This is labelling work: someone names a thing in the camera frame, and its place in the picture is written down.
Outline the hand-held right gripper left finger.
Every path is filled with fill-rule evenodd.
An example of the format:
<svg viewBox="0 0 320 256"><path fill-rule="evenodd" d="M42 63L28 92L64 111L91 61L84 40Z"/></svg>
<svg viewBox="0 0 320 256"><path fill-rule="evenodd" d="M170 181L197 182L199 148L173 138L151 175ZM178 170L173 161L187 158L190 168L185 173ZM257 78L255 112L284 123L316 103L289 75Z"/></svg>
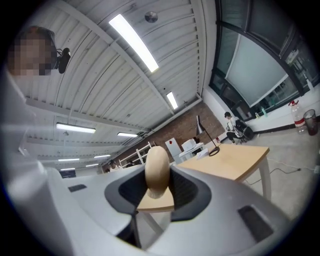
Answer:
<svg viewBox="0 0 320 256"><path fill-rule="evenodd" d="M56 256L146 256L126 240L139 242L135 211L143 192L144 167L63 179L54 168L38 166L48 212L41 224L45 245Z"/></svg>

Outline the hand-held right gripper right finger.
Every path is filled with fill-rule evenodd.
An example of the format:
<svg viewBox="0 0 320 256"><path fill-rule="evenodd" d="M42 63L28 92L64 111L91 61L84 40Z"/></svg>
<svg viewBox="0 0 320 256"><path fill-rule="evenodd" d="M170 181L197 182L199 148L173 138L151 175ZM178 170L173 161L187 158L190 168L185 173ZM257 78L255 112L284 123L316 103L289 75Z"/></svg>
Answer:
<svg viewBox="0 0 320 256"><path fill-rule="evenodd" d="M173 166L174 211L147 249L157 256L264 256L286 234L286 215L248 186Z"/></svg>

